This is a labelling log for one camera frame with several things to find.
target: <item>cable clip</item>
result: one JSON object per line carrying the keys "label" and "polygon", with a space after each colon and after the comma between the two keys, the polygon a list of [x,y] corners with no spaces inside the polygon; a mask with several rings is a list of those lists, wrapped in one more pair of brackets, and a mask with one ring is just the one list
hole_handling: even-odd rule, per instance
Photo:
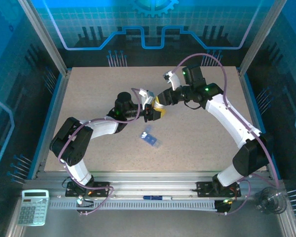
{"label": "cable clip", "polygon": [[248,133],[252,133],[253,132],[253,128],[254,127],[250,127],[251,129],[250,130],[248,130]]}

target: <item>marker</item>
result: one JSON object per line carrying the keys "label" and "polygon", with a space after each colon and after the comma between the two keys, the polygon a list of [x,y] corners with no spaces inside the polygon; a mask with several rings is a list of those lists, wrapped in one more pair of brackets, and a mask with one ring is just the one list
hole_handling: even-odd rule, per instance
{"label": "marker", "polygon": [[143,196],[144,200],[172,200],[171,196]]}

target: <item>calculator display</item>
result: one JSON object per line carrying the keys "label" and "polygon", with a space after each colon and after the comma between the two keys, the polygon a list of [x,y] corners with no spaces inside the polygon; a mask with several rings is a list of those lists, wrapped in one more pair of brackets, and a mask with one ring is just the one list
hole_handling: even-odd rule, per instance
{"label": "calculator display", "polygon": [[24,196],[25,197],[37,197],[37,196],[39,196],[39,197],[41,197],[41,196],[45,197],[46,196],[46,193],[24,193]]}

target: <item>gear logo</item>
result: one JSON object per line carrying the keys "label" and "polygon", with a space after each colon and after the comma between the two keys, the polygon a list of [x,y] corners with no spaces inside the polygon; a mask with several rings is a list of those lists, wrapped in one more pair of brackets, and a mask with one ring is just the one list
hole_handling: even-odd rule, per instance
{"label": "gear logo", "polygon": [[133,10],[138,14],[143,13],[144,16],[151,17],[156,15],[161,17],[162,13],[167,14],[170,9],[174,9],[174,4],[178,3],[178,0],[131,0]]}

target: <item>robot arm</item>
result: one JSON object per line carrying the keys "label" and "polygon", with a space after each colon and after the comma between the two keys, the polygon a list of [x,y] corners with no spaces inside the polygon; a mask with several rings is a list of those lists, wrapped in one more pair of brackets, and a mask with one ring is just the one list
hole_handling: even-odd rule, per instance
{"label": "robot arm", "polygon": [[[138,106],[140,106],[140,116],[145,121],[157,120],[164,114],[164,106],[175,105],[180,101],[194,101],[211,113],[229,132],[236,142],[239,152],[233,158],[232,164],[219,174],[213,177],[213,187],[217,193],[226,187],[233,185],[242,177],[248,176],[259,168],[268,164],[264,151],[260,147],[254,136],[244,127],[244,125],[226,108],[223,101],[223,91],[214,83],[206,84],[199,66],[185,67],[183,69],[187,86],[181,86],[177,75],[168,72],[164,78],[172,87],[164,90],[158,96],[152,92],[141,89],[142,105],[136,105],[131,101],[131,95],[122,92],[115,101],[115,107],[106,116],[107,119],[126,121],[127,118],[135,117]],[[257,128],[247,122],[234,108],[233,110],[251,128],[263,143],[271,150],[272,137],[262,134]],[[85,121],[78,121],[69,118],[61,127],[50,144],[50,150],[58,156],[60,150],[67,142],[70,135],[78,126]],[[97,121],[88,124],[78,132],[74,141],[66,148],[62,159],[66,162],[72,176],[81,184],[91,186],[93,177],[87,170],[83,156],[91,139],[120,132],[126,126],[125,123],[116,121]]]}

